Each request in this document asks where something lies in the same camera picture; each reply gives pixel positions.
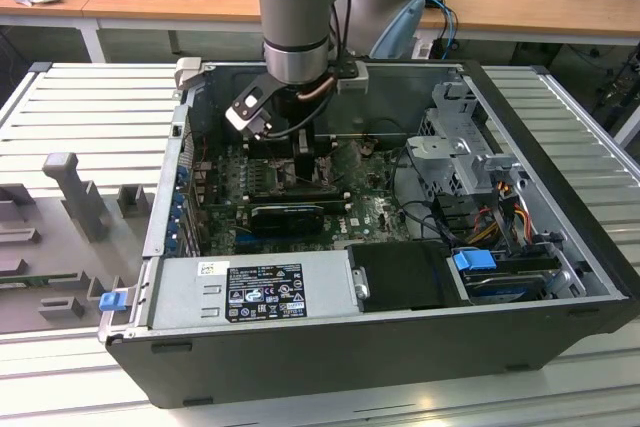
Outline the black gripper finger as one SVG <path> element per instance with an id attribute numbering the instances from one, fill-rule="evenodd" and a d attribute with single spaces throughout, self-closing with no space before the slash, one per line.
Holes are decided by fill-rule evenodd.
<path id="1" fill-rule="evenodd" d="M 294 164 L 299 178 L 312 180 L 315 169 L 314 136 L 307 130 L 299 130 L 294 136 Z"/>

